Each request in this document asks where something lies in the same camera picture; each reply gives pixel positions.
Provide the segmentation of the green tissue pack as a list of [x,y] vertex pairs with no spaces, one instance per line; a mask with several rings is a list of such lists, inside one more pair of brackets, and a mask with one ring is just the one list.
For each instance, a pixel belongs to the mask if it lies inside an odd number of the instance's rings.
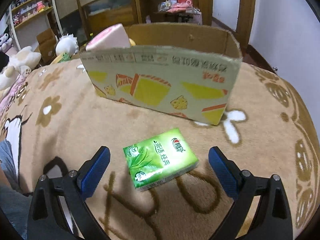
[[145,191],[194,169],[199,160],[178,128],[123,148],[135,189]]

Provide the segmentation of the wooden door frame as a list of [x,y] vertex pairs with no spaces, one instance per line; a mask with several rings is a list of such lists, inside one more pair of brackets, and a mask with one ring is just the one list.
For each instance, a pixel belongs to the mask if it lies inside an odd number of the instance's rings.
[[[194,0],[194,4],[202,12],[202,23],[211,25],[213,0]],[[240,43],[241,51],[245,52],[251,35],[255,11],[255,0],[240,0],[236,30],[233,35]]]

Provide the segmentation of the white round plush toy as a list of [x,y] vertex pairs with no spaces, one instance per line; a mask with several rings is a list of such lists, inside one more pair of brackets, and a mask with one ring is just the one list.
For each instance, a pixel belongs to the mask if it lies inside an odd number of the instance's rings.
[[69,56],[73,56],[79,52],[78,39],[73,34],[62,36],[55,48],[56,55],[62,55],[67,53]]

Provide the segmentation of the white toy display shelf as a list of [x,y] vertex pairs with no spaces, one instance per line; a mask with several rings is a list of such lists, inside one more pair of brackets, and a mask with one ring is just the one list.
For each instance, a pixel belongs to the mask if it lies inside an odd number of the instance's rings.
[[63,33],[55,0],[13,0],[4,18],[17,50],[36,48],[36,36],[48,28],[58,35]]

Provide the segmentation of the cluttered small dark table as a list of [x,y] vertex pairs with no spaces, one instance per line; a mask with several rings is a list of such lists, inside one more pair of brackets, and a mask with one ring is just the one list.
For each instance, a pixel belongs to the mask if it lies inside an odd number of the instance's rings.
[[202,12],[194,7],[193,0],[166,0],[158,5],[158,12],[171,16],[174,22],[202,25]]

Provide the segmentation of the pink swirl roll plush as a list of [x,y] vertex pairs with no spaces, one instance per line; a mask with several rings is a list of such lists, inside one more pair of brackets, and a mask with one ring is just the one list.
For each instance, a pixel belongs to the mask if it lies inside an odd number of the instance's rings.
[[125,28],[121,23],[119,23],[104,29],[96,35],[86,46],[86,51],[130,47],[131,42]]

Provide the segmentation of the cream cat plush toy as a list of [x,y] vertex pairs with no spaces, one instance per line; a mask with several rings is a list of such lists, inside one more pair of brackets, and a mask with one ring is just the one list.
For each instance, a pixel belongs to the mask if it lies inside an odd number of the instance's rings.
[[1,52],[4,60],[1,63],[1,91],[10,88],[19,76],[27,77],[39,64],[41,54],[24,47],[17,54],[8,56]]

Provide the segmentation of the small brown cardboard box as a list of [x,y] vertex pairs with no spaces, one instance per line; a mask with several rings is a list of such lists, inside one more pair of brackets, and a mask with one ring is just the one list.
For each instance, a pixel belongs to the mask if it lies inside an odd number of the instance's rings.
[[37,35],[36,38],[43,63],[50,63],[55,57],[55,47],[57,43],[53,30],[49,28]]

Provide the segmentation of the green yellow frog plush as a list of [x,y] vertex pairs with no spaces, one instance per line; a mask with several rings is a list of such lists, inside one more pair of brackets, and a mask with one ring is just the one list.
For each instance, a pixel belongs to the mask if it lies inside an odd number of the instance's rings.
[[61,62],[67,62],[70,61],[71,57],[68,53],[63,53],[60,54],[59,56],[57,56],[52,62],[51,64],[57,64],[57,63],[61,63]]

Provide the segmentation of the yellow plush in box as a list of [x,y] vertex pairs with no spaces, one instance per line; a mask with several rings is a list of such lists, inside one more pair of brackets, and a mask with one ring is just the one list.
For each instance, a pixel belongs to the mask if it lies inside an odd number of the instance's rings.
[[135,46],[136,45],[135,41],[132,40],[131,38],[129,39],[129,42],[130,42],[131,46]]

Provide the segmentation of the black white kuromi plush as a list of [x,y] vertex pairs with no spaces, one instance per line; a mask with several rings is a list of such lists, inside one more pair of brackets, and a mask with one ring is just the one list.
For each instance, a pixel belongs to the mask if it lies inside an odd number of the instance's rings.
[[6,53],[12,47],[12,38],[8,33],[3,33],[0,36],[0,51]]

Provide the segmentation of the beige patterned plush blanket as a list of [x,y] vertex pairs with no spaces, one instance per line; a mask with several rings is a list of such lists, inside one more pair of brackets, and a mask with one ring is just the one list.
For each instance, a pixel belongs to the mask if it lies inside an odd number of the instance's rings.
[[171,114],[136,107],[121,88],[99,88],[79,60],[20,79],[1,106],[23,192],[61,177],[106,146],[111,161],[87,205],[111,239],[208,239],[233,204],[209,164],[216,146],[241,170],[278,174],[297,237],[319,207],[319,142],[304,102],[277,75],[243,64],[218,125],[189,120],[186,92]]

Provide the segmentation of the person leg in jeans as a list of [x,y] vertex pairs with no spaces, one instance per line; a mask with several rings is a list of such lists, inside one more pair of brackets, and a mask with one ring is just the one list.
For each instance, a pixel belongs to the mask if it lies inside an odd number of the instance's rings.
[[1,141],[1,209],[15,230],[27,239],[28,215],[32,196],[25,196],[16,175],[11,144]]

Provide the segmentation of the printed cardboard box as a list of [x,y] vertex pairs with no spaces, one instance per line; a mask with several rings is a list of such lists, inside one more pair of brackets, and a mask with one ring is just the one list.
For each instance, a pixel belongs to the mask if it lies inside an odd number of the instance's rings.
[[105,98],[219,124],[242,63],[229,31],[187,23],[135,24],[135,45],[80,55],[93,86]]

